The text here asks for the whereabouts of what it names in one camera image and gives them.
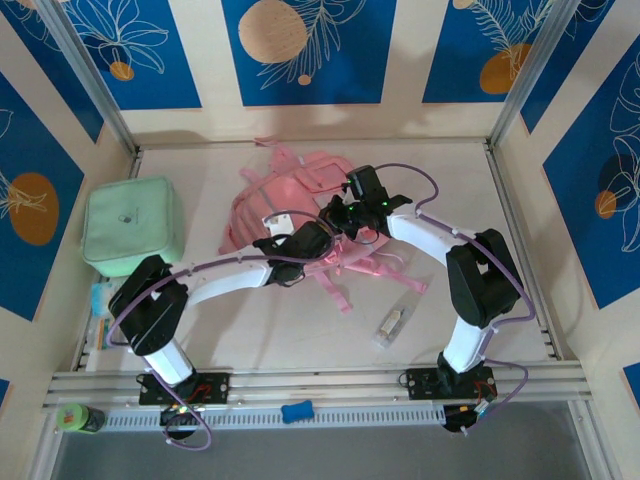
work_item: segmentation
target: pink backpack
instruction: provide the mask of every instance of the pink backpack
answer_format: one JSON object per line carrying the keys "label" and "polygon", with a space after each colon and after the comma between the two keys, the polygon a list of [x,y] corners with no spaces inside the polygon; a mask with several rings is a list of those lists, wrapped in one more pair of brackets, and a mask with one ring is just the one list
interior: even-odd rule
{"label": "pink backpack", "polygon": [[[326,152],[298,156],[291,149],[277,143],[257,143],[274,146],[270,161],[272,173],[261,178],[251,169],[240,170],[240,174],[251,184],[231,205],[231,215],[224,230],[220,254],[234,252],[255,240],[271,236],[262,223],[262,219],[267,215],[288,209],[303,210],[317,215],[334,195],[343,195],[342,184],[345,183],[346,174],[353,170],[347,159]],[[296,229],[309,221],[301,215],[294,215],[291,220]],[[358,237],[360,243],[352,242],[343,235],[338,239],[332,254],[324,260],[307,265],[305,274],[313,275],[318,280],[334,298],[342,313],[350,312],[352,306],[327,275],[327,271],[334,268],[338,274],[340,268],[347,268],[370,275],[390,277],[417,292],[424,293],[425,284],[373,258],[373,255],[391,256],[404,266],[403,260],[397,255],[376,253],[376,250],[388,241],[389,238],[384,235],[378,236],[376,232],[368,229],[361,231]]]}

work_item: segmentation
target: black mounting bracket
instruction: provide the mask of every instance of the black mounting bracket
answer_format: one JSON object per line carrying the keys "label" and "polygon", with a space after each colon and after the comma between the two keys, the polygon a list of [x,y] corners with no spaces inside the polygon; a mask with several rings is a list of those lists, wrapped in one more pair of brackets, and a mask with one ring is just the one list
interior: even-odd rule
{"label": "black mounting bracket", "polygon": [[406,383],[402,386],[409,392],[409,400],[463,400],[473,403],[478,398],[487,398],[497,394],[493,370],[490,367],[480,367],[467,381],[444,387],[438,374],[438,368],[410,368],[405,372]]}
{"label": "black mounting bracket", "polygon": [[[177,385],[174,390],[190,405],[226,405],[229,395],[229,373],[196,372]],[[174,405],[175,399],[158,383],[152,374],[136,378],[140,384],[140,405]]]}

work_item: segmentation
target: wooden floor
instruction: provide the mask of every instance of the wooden floor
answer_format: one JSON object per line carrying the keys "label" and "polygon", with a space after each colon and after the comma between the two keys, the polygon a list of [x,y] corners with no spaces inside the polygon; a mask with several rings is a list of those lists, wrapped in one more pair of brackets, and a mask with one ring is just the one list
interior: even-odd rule
{"label": "wooden floor", "polygon": [[[423,167],[435,177],[441,190],[438,199],[429,204],[429,212],[459,227],[476,231],[496,228],[509,238],[479,143],[366,141],[291,146],[300,153],[324,149],[347,157],[354,165],[406,162]],[[251,167],[266,173],[270,154],[268,148],[249,144],[144,153],[139,176],[167,176],[185,205],[184,264],[198,264],[216,256],[231,201],[245,186],[238,170]],[[417,201],[432,191],[422,177],[408,170],[387,169],[380,176],[390,195],[402,193]],[[315,280],[306,279],[290,289],[269,286],[203,302],[185,312],[177,338],[199,368],[355,368],[432,363],[447,344],[456,319],[446,270],[422,252],[395,240],[383,251],[401,255],[408,263],[407,273],[429,284],[413,317],[386,350],[375,346],[372,337],[407,287],[353,272],[332,275],[354,306],[348,315],[340,313]],[[203,281],[203,276],[206,274],[186,283],[193,287]],[[522,302],[514,311],[525,312]],[[487,355],[502,360],[547,359],[535,321],[503,328]],[[88,370],[140,368],[142,362],[125,349],[93,351],[87,364]]]}

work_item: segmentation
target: blue sponge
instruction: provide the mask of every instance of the blue sponge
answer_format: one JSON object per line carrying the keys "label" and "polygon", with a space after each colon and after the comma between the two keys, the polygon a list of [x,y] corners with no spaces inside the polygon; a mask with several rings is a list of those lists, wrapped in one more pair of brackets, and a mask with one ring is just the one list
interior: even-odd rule
{"label": "blue sponge", "polygon": [[313,418],[313,404],[311,400],[305,400],[295,405],[283,405],[280,410],[282,410],[282,421],[284,423],[293,423],[299,420]]}

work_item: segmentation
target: beige circle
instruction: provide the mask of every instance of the beige circle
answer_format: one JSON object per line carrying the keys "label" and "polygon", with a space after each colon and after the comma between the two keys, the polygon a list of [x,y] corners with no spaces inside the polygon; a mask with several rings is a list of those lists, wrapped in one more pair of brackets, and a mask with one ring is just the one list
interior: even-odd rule
{"label": "beige circle", "polygon": [[246,11],[238,25],[240,43],[261,63],[291,60],[307,44],[302,17],[281,0],[260,0]]}
{"label": "beige circle", "polygon": [[[35,10],[36,9],[36,5],[33,3],[33,0],[16,0],[20,5],[22,5],[23,7],[27,7],[30,10]],[[58,0],[58,3],[65,3],[68,2],[69,0]]]}
{"label": "beige circle", "polygon": [[469,8],[475,0],[452,0],[454,8],[458,10],[464,10],[465,8]]}

